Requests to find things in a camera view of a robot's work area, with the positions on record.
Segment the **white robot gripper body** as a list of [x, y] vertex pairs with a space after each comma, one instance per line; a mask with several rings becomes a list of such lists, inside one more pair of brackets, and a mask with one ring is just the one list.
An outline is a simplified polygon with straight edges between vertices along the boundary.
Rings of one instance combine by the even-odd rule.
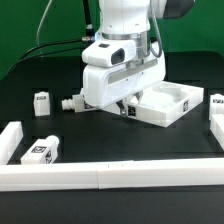
[[84, 98], [89, 105], [101, 109], [162, 81], [165, 73], [164, 55], [149, 57], [136, 68], [125, 64], [112, 68], [87, 65], [83, 72]]

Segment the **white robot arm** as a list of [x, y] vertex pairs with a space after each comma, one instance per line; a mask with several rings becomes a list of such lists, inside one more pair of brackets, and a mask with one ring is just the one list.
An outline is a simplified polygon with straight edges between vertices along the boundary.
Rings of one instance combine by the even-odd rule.
[[103, 109], [139, 93], [165, 77], [160, 39], [151, 27], [159, 19], [186, 15], [195, 0], [99, 0], [100, 27], [82, 53], [84, 99]]

